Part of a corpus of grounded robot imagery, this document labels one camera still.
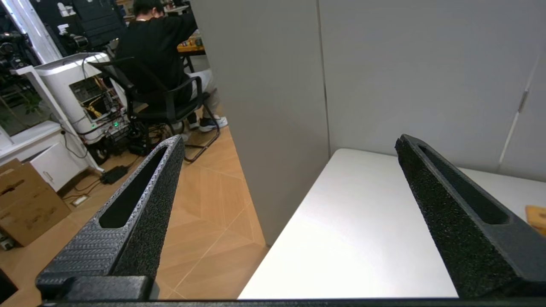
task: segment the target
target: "cardboard box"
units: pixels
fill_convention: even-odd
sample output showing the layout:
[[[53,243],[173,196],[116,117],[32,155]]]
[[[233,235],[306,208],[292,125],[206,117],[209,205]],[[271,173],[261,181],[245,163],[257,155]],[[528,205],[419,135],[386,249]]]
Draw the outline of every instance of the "cardboard box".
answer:
[[[527,222],[538,232],[546,235],[546,208],[537,206],[525,207],[527,213]]]
[[[27,246],[70,214],[30,163],[0,166],[0,228]]]

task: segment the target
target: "power adapter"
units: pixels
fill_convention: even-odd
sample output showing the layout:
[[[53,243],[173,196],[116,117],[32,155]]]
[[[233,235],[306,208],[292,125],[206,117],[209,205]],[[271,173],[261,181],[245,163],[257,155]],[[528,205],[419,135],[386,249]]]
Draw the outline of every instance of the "power adapter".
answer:
[[[103,185],[114,184],[120,178],[125,176],[125,174],[127,174],[128,171],[129,171],[129,168],[126,166],[116,166],[113,169],[107,172],[104,172],[102,176],[100,176],[100,181]]]

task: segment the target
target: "cabinet drawer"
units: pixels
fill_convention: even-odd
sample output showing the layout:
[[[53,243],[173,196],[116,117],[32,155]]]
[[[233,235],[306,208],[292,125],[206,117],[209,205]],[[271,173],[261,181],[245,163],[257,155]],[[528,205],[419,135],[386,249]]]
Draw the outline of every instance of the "cabinet drawer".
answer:
[[[61,143],[46,149],[31,164],[55,192],[82,171]]]

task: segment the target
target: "white table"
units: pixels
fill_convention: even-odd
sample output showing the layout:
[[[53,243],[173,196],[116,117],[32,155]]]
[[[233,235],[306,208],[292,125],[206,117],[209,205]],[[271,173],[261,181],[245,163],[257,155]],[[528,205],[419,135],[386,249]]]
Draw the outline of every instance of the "white table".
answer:
[[[546,183],[462,169],[525,220]],[[457,297],[396,157],[335,152],[239,299]]]

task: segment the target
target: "herringbone floor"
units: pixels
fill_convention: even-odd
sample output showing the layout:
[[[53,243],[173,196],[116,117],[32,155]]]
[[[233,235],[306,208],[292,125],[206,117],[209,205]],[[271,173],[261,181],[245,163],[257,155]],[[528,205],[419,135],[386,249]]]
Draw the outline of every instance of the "herringbone floor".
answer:
[[[194,133],[192,141],[202,143],[210,136]],[[126,165],[134,159],[125,153],[103,167]],[[111,186],[98,186],[89,200],[29,246],[0,251],[0,268],[20,289],[1,307],[40,304],[34,286],[37,274],[127,177]],[[96,179],[88,176],[78,187]],[[182,167],[153,295],[159,299],[235,299],[267,253],[264,245],[235,145],[229,128],[224,128],[195,163]]]

